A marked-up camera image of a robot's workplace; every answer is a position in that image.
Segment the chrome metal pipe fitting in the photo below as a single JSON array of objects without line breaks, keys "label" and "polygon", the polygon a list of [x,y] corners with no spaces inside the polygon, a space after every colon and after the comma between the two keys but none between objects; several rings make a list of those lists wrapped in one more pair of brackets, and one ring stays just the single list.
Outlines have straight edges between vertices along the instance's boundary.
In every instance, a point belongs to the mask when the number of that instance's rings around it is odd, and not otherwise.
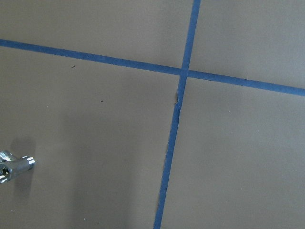
[{"label": "chrome metal pipe fitting", "polygon": [[0,183],[8,182],[20,174],[33,169],[35,159],[31,156],[17,158],[9,151],[0,152]]}]

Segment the brown paper table cover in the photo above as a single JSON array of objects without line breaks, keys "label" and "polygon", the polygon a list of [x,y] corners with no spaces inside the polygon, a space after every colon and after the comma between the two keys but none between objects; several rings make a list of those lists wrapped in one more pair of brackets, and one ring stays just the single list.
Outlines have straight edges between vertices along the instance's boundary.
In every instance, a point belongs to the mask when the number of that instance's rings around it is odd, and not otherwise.
[{"label": "brown paper table cover", "polygon": [[3,229],[302,229],[302,0],[3,0]]}]

